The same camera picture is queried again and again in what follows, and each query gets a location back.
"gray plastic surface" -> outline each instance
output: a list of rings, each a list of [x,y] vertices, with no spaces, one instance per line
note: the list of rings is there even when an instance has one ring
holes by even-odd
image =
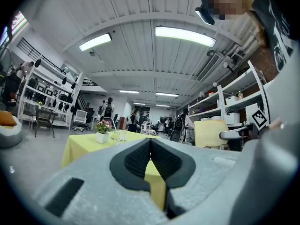
[[[200,149],[194,146],[158,139],[190,155],[196,170],[184,187],[171,189],[176,205],[187,212],[175,219],[159,210],[150,194],[122,187],[111,175],[112,157],[141,140],[123,143],[87,154],[54,175],[36,194],[45,206],[70,178],[85,181],[62,219],[81,225],[92,224],[226,224],[233,203],[246,180],[253,158],[254,144],[243,152]]]

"yellow cushion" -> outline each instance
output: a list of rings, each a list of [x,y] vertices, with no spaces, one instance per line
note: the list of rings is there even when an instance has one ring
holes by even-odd
[[[221,139],[219,134],[228,131],[228,126],[223,120],[195,121],[196,147],[219,147],[227,144],[228,140]]]
[[[1,126],[15,126],[17,124],[10,112],[0,111],[0,125]]]
[[[2,126],[2,127],[6,128],[6,129],[13,129],[14,128],[14,126]]]

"light fixture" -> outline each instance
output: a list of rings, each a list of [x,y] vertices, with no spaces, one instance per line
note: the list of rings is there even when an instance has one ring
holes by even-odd
[[[224,62],[224,63],[223,63],[223,67],[224,67],[224,68],[228,68],[228,69],[233,73],[233,70],[232,70],[231,67],[229,66],[228,62]]]
[[[120,92],[125,92],[125,93],[139,93],[138,91],[125,91],[125,90],[120,90]]]
[[[170,107],[168,105],[160,105],[160,104],[156,104],[156,106],[158,106],[158,107]]]
[[[178,94],[161,93],[161,92],[157,92],[156,95],[170,96],[170,97],[178,97]]]
[[[94,47],[94,46],[97,46],[97,45],[100,45],[100,44],[103,44],[103,43],[107,43],[111,40],[112,40],[111,35],[109,33],[106,33],[104,35],[101,35],[97,38],[94,38],[94,39],[80,45],[79,48],[80,48],[81,51],[84,51],[84,50],[87,50],[91,47]]]
[[[213,47],[216,40],[206,35],[178,28],[155,27],[157,37],[179,38]]]

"shelf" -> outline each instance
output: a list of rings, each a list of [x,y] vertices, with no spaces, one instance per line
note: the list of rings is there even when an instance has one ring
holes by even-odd
[[[34,75],[38,76],[39,78],[41,78],[42,80],[45,80],[47,83],[50,83],[52,86],[58,88],[59,90],[62,90],[63,92],[66,92],[66,93],[72,93],[71,91],[68,91],[67,89],[62,88],[62,87],[60,87],[59,85],[55,84],[54,82],[50,81],[49,79],[43,77],[41,74],[39,74],[38,71],[34,70],[32,73],[33,73]]]
[[[215,108],[215,109],[211,109],[205,112],[201,112],[201,113],[196,113],[193,115],[189,115],[189,117],[199,117],[199,118],[205,118],[205,117],[211,117],[211,116],[216,116],[221,114],[221,109],[220,108]]]
[[[45,60],[42,60],[42,63],[40,66],[43,66],[45,69],[49,70],[51,73],[55,74],[57,77],[59,77],[60,79],[64,79],[66,77],[66,75],[62,74],[59,70],[55,69],[53,66],[49,65]],[[73,84],[74,80],[70,80],[67,78],[67,82],[69,84]]]
[[[237,79],[232,81],[230,84],[225,86],[222,91],[229,94],[237,94],[239,91],[243,91],[249,86],[256,83],[255,76],[253,74],[252,69],[248,69],[245,73],[239,76]]]
[[[241,109],[241,108],[245,108],[249,105],[261,102],[261,101],[262,101],[261,92],[258,91],[258,92],[253,93],[241,100],[234,102],[233,104],[225,105],[225,108]]]
[[[27,99],[27,98],[23,98],[22,101],[25,102],[25,103],[29,103],[29,104],[31,104],[31,105],[39,105],[37,102],[32,101],[32,100],[29,100],[29,99]],[[56,113],[58,113],[58,114],[63,114],[63,115],[69,116],[69,115],[68,115],[68,112],[63,112],[63,111],[61,111],[61,110],[58,110],[58,109],[55,109],[55,108],[52,108],[52,107],[47,107],[47,106],[45,106],[45,105],[41,105],[41,107],[47,108],[47,109],[49,109],[49,110],[52,110],[52,111],[54,111],[54,112],[56,112]]]
[[[207,97],[194,105],[191,105],[189,108],[204,108],[207,107],[208,105],[216,103],[218,99],[219,99],[219,92],[215,92],[212,96]]]
[[[57,97],[50,96],[50,95],[45,94],[45,93],[43,93],[43,92],[41,92],[41,91],[39,91],[39,90],[36,90],[36,89],[32,88],[31,86],[28,86],[28,85],[27,85],[26,87],[27,87],[28,89],[30,89],[30,90],[33,90],[33,91],[35,91],[35,92],[38,92],[38,93],[40,93],[40,94],[46,96],[46,97],[48,97],[48,98],[56,99],[56,100],[58,100],[59,102],[63,102],[63,103],[67,103],[67,104],[69,104],[69,105],[72,105],[71,103],[68,103],[68,102],[66,102],[66,101],[60,100],[60,99],[58,99]]]
[[[242,123],[227,124],[227,126],[228,126],[229,128],[231,128],[231,127],[241,127],[241,126],[242,126]]]

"potted plant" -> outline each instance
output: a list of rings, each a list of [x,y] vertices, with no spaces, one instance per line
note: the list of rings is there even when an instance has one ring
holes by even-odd
[[[108,121],[102,120],[97,124],[96,140],[98,143],[106,143],[112,126]]]

